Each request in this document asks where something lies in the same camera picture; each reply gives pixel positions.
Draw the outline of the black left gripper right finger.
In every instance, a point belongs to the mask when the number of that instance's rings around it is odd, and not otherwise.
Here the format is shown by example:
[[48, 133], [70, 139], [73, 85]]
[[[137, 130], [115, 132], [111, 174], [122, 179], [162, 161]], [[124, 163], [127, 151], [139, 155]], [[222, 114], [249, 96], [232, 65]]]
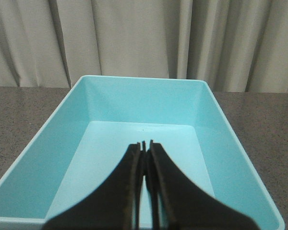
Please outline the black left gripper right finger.
[[216, 200], [194, 184], [160, 143], [146, 153], [146, 185], [155, 230], [256, 230], [250, 217]]

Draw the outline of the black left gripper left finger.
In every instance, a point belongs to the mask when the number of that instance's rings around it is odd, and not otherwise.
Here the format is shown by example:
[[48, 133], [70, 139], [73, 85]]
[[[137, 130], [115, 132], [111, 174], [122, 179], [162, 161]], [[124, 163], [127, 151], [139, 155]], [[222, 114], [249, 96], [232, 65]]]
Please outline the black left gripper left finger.
[[137, 230], [144, 176], [144, 142], [130, 144], [106, 180], [76, 205], [48, 220], [45, 230]]

